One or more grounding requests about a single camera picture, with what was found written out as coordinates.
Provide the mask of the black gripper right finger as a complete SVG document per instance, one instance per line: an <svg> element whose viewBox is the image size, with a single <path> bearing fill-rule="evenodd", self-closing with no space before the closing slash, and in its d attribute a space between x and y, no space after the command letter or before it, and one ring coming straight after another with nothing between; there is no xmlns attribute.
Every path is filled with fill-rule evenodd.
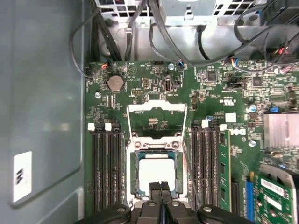
<svg viewBox="0 0 299 224"><path fill-rule="evenodd" d="M169 224L250 224L246 218L213 205L203 205L197 211L172 199L168 182L161 182L162 200Z"/></svg>

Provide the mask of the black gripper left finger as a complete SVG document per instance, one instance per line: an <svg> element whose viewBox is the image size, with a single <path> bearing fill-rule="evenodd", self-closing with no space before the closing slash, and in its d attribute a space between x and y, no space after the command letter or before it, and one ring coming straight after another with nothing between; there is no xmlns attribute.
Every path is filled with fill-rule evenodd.
<svg viewBox="0 0 299 224"><path fill-rule="evenodd" d="M102 209L80 224L159 224L161 223L161 183L149 184L150 200L136 202L133 209L120 203Z"/></svg>

